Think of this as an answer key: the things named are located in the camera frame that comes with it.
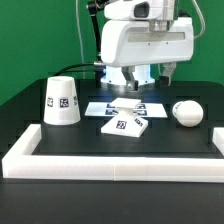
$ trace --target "white foam border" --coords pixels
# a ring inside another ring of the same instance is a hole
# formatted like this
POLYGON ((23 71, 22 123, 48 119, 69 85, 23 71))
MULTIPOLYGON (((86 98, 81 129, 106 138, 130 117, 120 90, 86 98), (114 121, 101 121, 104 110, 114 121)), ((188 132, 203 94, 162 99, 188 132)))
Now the white foam border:
MULTIPOLYGON (((213 142, 224 145, 223 128, 213 142)), ((224 182, 223 159, 31 155, 41 140, 32 124, 2 159, 4 178, 224 182)))

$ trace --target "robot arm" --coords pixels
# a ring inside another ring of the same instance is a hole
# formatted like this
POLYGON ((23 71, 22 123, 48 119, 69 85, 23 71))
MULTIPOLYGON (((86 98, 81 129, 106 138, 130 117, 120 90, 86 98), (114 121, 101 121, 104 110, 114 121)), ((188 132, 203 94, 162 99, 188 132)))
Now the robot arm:
MULTIPOLYGON (((133 70, 127 67, 165 63, 163 77, 169 85, 176 62, 191 59, 192 20, 178 18, 178 0, 119 0, 106 5, 104 13, 110 19, 101 43, 106 65, 127 71, 133 70)), ((129 75, 126 80, 134 85, 129 75)))

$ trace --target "printed label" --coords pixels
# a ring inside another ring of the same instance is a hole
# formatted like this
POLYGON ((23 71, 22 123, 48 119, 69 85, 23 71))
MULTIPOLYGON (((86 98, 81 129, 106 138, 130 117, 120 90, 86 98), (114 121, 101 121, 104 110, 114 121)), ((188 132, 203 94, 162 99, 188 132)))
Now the printed label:
POLYGON ((117 122, 117 129, 125 129, 126 128, 126 124, 127 122, 126 121, 118 121, 117 122))
POLYGON ((143 123, 138 118, 135 118, 135 122, 142 127, 143 123))
POLYGON ((51 97, 47 98, 47 106, 48 107, 53 107, 53 98, 51 98, 51 97))
POLYGON ((60 99, 60 108, 67 108, 69 107, 68 98, 60 99))

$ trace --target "black table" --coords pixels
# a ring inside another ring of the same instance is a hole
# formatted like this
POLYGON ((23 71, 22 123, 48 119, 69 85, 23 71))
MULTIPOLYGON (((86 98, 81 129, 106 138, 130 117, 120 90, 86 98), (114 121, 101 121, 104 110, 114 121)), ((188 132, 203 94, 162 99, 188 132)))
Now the black table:
MULTIPOLYGON (((43 138, 34 154, 223 159, 212 143, 213 128, 224 127, 220 84, 173 82, 170 87, 155 85, 137 94, 96 88, 95 80, 79 80, 76 86, 82 120, 74 125, 55 127, 42 122, 46 80, 36 81, 1 106, 1 158, 30 124, 41 123, 43 138), (117 97, 162 103, 168 118, 147 118, 149 127, 140 138, 101 134, 109 118, 85 117, 88 102, 111 102, 117 97), (172 106, 181 100, 202 105, 205 114, 200 125, 185 128, 173 118, 172 106)), ((222 223, 223 194, 224 185, 215 183, 1 177, 0 223, 222 223)))

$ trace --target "cable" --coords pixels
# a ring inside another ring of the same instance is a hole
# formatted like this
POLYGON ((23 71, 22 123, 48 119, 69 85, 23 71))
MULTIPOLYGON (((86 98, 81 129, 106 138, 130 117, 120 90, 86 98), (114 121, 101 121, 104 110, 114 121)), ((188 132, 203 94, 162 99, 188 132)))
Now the cable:
POLYGON ((68 71, 69 69, 72 69, 72 68, 80 68, 80 67, 93 66, 93 65, 94 65, 94 63, 92 63, 92 62, 70 65, 68 67, 61 69, 59 72, 55 73, 53 76, 59 76, 61 73, 64 73, 65 71, 68 71))
POLYGON ((200 31, 199 34, 194 36, 194 39, 196 40, 196 39, 200 38, 204 34, 206 25, 205 25, 205 20, 204 20, 203 14, 202 14, 202 12, 201 12, 201 10, 200 10, 196 0, 192 0, 192 3, 193 3, 193 5, 194 5, 194 7, 195 7, 195 9, 197 11, 198 17, 199 17, 200 22, 201 22, 201 31, 200 31))
POLYGON ((79 43, 80 43, 80 51, 81 51, 81 60, 84 63, 84 50, 83 50, 83 41, 82 41, 82 33, 80 28, 80 19, 79 19, 79 0, 76 0, 76 22, 77 22, 77 29, 78 29, 78 36, 79 36, 79 43))
POLYGON ((84 69, 84 70, 70 70, 70 71, 63 71, 60 74, 63 73, 74 73, 74 72, 103 72, 103 69, 84 69))

